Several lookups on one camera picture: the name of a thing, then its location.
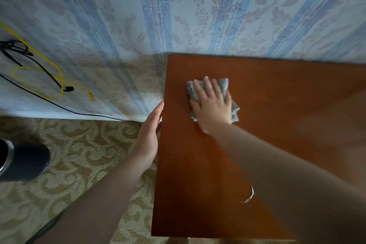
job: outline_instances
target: cleaning cloth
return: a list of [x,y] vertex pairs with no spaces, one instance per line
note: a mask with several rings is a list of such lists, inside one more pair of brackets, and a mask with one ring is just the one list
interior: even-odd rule
[[[206,91],[205,89],[205,84],[202,80],[199,80],[198,81],[198,84],[201,86],[202,89],[204,89],[204,91]],[[224,97],[224,100],[225,100],[225,97],[226,97],[226,90],[228,89],[229,87],[229,79],[228,78],[222,78],[222,79],[218,79],[217,80],[217,84],[220,86],[220,90],[222,92],[222,95]],[[188,91],[188,95],[191,99],[197,101],[198,103],[199,102],[199,97],[193,87],[193,81],[188,81],[187,82],[187,91]],[[233,122],[237,122],[239,121],[239,118],[238,118],[238,115],[237,115],[237,112],[239,111],[240,107],[237,106],[237,104],[235,103],[235,101],[232,100],[231,102],[231,120]],[[196,119],[196,116],[194,114],[193,111],[191,111],[191,118],[196,122],[197,119]]]

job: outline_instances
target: wall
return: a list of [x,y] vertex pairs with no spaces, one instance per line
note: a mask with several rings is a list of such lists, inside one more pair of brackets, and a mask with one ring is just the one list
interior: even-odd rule
[[[93,102],[80,89],[58,101],[80,112],[146,116],[162,99],[167,52],[366,62],[366,0],[0,0],[0,12],[67,80],[92,90]],[[1,55],[3,74],[14,66]],[[46,75],[19,75],[58,93]],[[0,85],[2,112],[63,112]]]

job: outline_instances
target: person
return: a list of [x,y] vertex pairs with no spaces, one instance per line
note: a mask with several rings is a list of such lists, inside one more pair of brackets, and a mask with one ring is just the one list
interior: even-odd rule
[[[352,186],[231,123],[231,96],[216,80],[197,80],[191,100],[201,129],[239,164],[257,195],[299,243],[359,243],[366,239],[366,200]],[[161,102],[142,124],[133,153],[28,243],[109,243],[135,187],[157,153]]]

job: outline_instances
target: trash can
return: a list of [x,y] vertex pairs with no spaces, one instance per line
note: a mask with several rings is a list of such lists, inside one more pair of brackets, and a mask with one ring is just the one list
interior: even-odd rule
[[14,145],[0,138],[0,181],[27,181],[39,177],[51,159],[42,144]]

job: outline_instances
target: carpet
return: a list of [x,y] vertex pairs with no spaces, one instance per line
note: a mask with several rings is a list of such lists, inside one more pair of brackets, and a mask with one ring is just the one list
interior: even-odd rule
[[[41,142],[51,151],[49,168],[39,178],[0,183],[0,243],[21,244],[29,239],[126,158],[138,130],[139,125],[131,122],[0,118],[1,138]],[[112,243],[167,241],[150,236],[156,163],[157,159],[141,177]],[[189,243],[222,241],[190,238]]]

